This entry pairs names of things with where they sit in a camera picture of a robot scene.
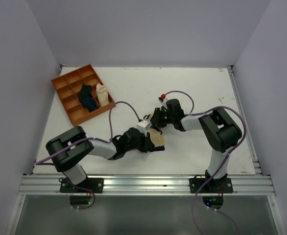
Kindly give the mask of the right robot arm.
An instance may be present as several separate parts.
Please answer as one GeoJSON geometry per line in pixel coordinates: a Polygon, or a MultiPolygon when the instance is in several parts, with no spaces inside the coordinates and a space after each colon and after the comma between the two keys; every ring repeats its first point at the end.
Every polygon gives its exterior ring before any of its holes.
{"type": "Polygon", "coordinates": [[[166,105],[155,108],[152,114],[144,119],[152,123],[152,127],[161,129],[168,124],[181,132],[202,130],[212,147],[211,160],[205,171],[203,188],[216,192],[227,179],[227,166],[230,153],[243,140],[240,127],[226,111],[219,106],[201,114],[185,114],[178,99],[166,101],[166,105]]]}

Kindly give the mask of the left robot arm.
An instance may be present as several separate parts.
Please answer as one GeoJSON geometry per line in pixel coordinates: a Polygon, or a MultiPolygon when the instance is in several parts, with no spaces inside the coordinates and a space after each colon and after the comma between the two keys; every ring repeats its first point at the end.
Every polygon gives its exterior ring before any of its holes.
{"type": "Polygon", "coordinates": [[[72,188],[83,192],[88,188],[88,179],[79,162],[86,155],[115,161],[129,151],[153,152],[158,150],[158,146],[152,142],[149,132],[144,134],[133,127],[107,142],[99,138],[87,138],[83,128],[76,126],[50,140],[46,149],[56,170],[71,181],[72,188]]]}

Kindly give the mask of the beige underwear with dark trim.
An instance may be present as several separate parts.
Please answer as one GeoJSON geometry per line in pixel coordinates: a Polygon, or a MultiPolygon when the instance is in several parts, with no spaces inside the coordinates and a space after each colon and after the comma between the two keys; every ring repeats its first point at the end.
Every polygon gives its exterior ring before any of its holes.
{"type": "Polygon", "coordinates": [[[165,140],[162,130],[157,127],[150,127],[147,132],[150,134],[150,140],[154,144],[154,147],[150,149],[150,152],[164,151],[165,150],[165,140]]]}

